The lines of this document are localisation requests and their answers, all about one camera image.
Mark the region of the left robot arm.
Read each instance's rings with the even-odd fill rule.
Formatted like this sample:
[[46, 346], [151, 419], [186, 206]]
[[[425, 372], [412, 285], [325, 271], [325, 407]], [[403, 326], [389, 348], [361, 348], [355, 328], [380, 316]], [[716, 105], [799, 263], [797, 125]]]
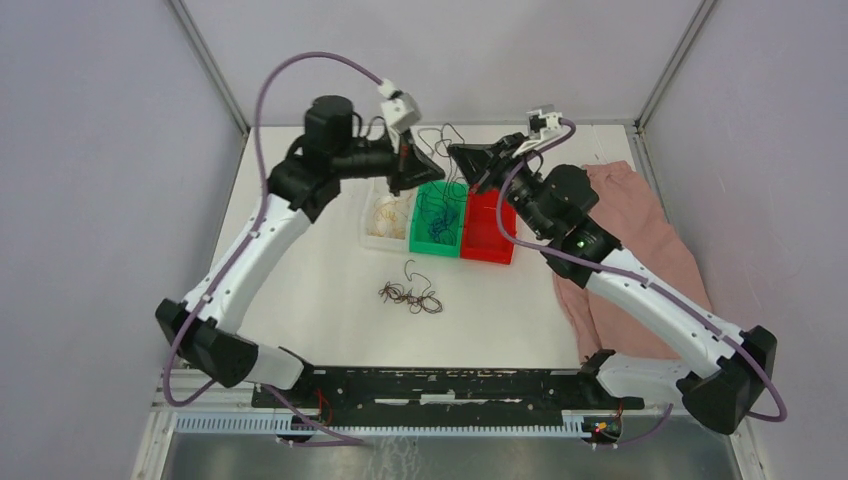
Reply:
[[414, 143], [420, 109], [405, 92], [381, 104], [376, 139], [353, 132], [355, 110], [341, 96], [315, 99], [303, 133], [265, 179], [256, 208], [225, 256], [182, 300], [164, 299], [155, 319], [179, 357], [230, 388], [269, 384], [291, 406], [307, 404], [314, 379], [281, 347], [239, 336], [255, 295], [286, 251], [313, 225], [347, 179], [382, 177], [391, 194], [441, 180], [444, 170]]

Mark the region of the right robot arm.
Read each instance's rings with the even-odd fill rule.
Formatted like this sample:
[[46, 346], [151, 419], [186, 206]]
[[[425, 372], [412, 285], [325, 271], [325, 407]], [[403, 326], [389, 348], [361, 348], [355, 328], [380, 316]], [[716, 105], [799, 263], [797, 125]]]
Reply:
[[458, 144], [447, 149], [467, 183], [479, 193], [495, 192], [498, 206], [512, 207], [530, 228], [539, 252], [559, 277], [630, 314], [676, 354], [676, 360], [638, 358], [617, 351], [594, 355], [590, 373], [577, 382], [580, 400], [602, 408], [616, 398], [639, 398], [683, 408], [702, 426], [729, 435], [763, 394], [788, 417], [773, 382], [776, 337], [766, 328], [744, 329], [698, 305], [644, 265], [590, 216], [599, 197], [588, 173], [558, 165], [540, 175], [530, 168], [534, 152], [522, 134], [492, 144]]

